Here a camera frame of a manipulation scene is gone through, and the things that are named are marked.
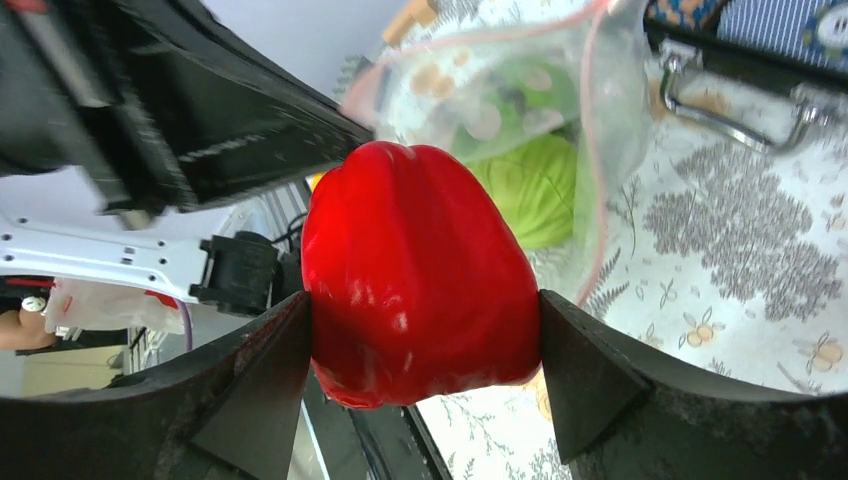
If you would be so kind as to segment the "red bell pepper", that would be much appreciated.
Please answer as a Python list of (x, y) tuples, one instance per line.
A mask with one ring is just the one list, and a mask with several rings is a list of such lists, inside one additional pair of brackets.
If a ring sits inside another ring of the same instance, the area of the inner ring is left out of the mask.
[(470, 171), (371, 142), (318, 183), (302, 230), (312, 365), (351, 408), (521, 384), (538, 371), (535, 276)]

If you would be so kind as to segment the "green striped watermelon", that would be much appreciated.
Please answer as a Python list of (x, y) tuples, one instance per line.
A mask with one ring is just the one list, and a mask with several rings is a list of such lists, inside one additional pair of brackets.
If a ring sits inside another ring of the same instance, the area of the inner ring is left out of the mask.
[(580, 107), (564, 67), (521, 56), (478, 73), (449, 99), (446, 113), (455, 124), (446, 149), (474, 162), (577, 121)]

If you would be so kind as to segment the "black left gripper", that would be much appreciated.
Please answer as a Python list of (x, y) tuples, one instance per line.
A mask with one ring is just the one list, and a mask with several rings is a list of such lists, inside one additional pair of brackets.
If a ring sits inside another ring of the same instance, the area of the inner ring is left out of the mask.
[(199, 1), (1, 5), (2, 175), (76, 167), (127, 229), (270, 191), (370, 139)]

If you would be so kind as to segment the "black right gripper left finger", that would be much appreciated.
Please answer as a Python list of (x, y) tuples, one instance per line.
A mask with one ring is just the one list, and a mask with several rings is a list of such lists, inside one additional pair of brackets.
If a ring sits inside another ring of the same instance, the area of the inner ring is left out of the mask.
[(5, 479), (283, 479), (309, 369), (309, 297), (99, 390), (1, 402)]

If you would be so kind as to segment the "clear pink-dotted zip bag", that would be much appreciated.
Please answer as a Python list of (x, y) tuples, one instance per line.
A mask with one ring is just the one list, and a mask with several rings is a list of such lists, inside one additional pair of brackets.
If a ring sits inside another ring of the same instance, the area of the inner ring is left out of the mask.
[(522, 24), (464, 28), (383, 53), (341, 100), (379, 140), (465, 164), (539, 284), (579, 305), (606, 270), (608, 197), (651, 126), (642, 1), (557, 1)]

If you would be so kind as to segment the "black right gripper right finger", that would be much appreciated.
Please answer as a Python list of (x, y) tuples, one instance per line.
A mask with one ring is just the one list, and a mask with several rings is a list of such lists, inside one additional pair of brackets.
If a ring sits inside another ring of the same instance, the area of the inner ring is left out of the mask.
[(847, 398), (693, 366), (539, 294), (559, 457), (576, 479), (843, 479)]

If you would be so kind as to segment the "pale green cabbage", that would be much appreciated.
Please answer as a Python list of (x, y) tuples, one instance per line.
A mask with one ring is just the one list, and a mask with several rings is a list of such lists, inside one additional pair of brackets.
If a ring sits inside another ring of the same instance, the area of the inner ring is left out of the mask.
[(524, 249), (548, 248), (571, 237), (577, 150), (545, 134), (469, 169)]

